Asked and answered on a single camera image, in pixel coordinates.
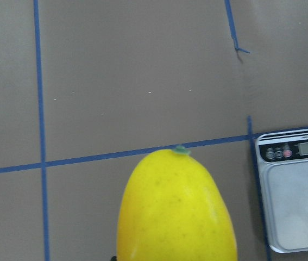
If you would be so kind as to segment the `yellow mango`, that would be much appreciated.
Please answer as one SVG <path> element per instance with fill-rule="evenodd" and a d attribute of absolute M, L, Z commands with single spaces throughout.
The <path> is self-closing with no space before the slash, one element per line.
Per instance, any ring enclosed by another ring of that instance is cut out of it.
<path fill-rule="evenodd" d="M 145 156 L 127 182 L 118 260 L 237 260 L 227 207 L 208 170 L 184 146 Z"/>

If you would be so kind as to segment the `silver digital kitchen scale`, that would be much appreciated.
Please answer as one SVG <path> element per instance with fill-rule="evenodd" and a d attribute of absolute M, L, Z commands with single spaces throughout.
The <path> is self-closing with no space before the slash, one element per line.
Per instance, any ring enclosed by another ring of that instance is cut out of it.
<path fill-rule="evenodd" d="M 270 248 L 308 251 L 308 128 L 263 134 L 255 151 Z"/>

